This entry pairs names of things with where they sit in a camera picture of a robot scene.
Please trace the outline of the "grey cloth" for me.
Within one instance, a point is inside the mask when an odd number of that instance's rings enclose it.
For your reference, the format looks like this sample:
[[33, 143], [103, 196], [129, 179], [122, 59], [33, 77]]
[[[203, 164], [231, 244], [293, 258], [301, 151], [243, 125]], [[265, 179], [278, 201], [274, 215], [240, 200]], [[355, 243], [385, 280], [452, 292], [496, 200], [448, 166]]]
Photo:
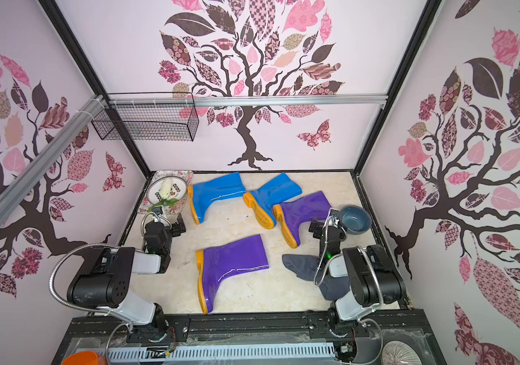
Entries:
[[[284, 254], [282, 262], [284, 267], [292, 271], [299, 279], [313, 282], [319, 258], [313, 255]], [[348, 277], [333, 278], [326, 275], [319, 290], [326, 301], [336, 301], [349, 292], [349, 279]]]

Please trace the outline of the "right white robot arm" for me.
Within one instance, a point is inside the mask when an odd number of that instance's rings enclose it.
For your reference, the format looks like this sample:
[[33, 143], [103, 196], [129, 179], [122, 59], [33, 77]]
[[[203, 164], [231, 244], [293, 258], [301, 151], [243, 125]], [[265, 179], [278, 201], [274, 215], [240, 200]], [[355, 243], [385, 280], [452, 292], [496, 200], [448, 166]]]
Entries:
[[341, 249], [348, 231], [335, 220], [314, 220], [309, 232], [319, 239], [321, 254], [313, 284], [320, 287], [326, 278], [348, 279], [348, 293], [333, 301], [327, 314], [328, 328], [334, 336], [345, 337], [351, 322], [360, 322], [386, 304], [406, 298], [404, 281], [381, 246]]

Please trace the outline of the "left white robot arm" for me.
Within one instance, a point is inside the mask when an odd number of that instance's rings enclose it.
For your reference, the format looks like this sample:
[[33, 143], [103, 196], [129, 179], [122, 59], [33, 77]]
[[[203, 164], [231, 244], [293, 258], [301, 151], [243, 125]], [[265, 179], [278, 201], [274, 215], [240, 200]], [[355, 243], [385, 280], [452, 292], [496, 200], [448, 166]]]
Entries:
[[84, 251], [88, 256], [68, 287], [65, 302], [143, 327], [151, 333], [153, 342], [159, 342], [170, 329], [164, 312], [159, 304], [134, 293], [130, 281], [132, 275], [166, 273], [173, 238], [185, 233], [186, 228], [181, 214], [171, 223], [155, 214], [141, 229], [141, 249], [115, 248], [105, 243], [86, 246]]

